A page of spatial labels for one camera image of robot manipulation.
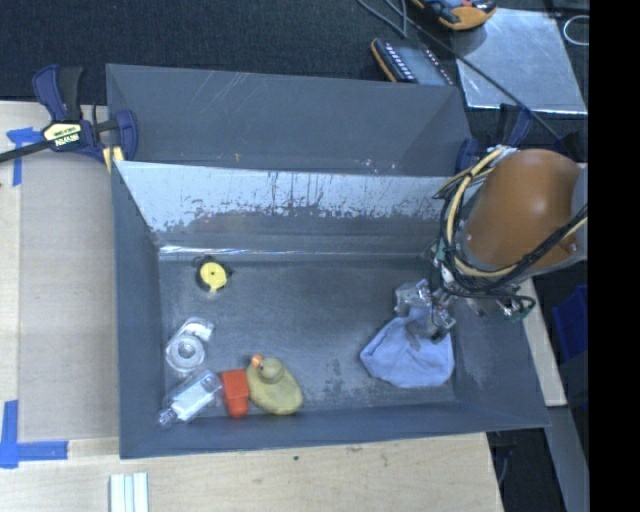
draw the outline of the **blue cloth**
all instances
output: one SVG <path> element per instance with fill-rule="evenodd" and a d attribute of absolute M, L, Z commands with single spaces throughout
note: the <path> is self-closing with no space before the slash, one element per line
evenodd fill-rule
<path fill-rule="evenodd" d="M 449 334 L 434 343 L 412 334 L 416 322 L 424 325 L 428 310 L 412 307 L 406 317 L 396 317 L 360 353 L 360 360 L 372 377 L 400 388 L 440 386 L 455 366 Z"/>

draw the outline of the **clear plastic object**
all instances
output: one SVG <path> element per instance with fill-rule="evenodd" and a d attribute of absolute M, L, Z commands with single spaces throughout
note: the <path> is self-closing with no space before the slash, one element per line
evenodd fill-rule
<path fill-rule="evenodd" d="M 167 364 L 180 378 L 186 378 L 204 361 L 205 344 L 213 334 L 214 325 L 198 317 L 189 318 L 167 344 Z"/>
<path fill-rule="evenodd" d="M 178 386 L 169 396 L 168 406 L 158 413 L 157 422 L 163 428 L 174 423 L 188 423 L 211 404 L 222 390 L 220 378 L 205 370 Z"/>

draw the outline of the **metal sheet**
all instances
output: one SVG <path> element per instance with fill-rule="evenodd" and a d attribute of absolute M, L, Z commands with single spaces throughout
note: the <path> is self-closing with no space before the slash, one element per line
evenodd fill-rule
<path fill-rule="evenodd" d="M 530 110 L 587 114 L 556 20 L 544 12 L 500 8 L 478 30 L 456 34 L 453 47 Z M 514 101 L 458 60 L 467 105 Z"/>

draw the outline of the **rubber duck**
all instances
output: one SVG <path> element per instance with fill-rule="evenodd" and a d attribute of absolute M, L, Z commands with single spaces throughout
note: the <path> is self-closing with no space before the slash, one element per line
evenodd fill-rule
<path fill-rule="evenodd" d="M 302 407 L 302 391 L 291 372 L 275 357 L 255 354 L 245 370 L 249 397 L 272 414 L 293 414 Z"/>

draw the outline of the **wooden table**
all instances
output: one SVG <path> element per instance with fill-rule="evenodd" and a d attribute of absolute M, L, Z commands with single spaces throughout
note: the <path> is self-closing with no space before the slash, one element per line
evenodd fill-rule
<path fill-rule="evenodd" d="M 3 103 L 13 108 L 2 109 Z M 4 134 L 29 125 L 0 102 Z M 31 119 L 34 127 L 47 122 Z M 0 166 L 0 402 L 18 398 L 20 340 L 20 187 L 11 163 Z M 531 282 L 527 294 L 535 293 Z M 564 405 L 541 312 L 525 320 L 547 405 Z M 486 435 L 362 445 L 191 455 L 121 461 L 117 438 L 71 440 L 68 460 L 0 469 L 0 510 L 104 511 L 109 476 L 146 472 L 150 509 L 197 510 L 503 510 Z"/>

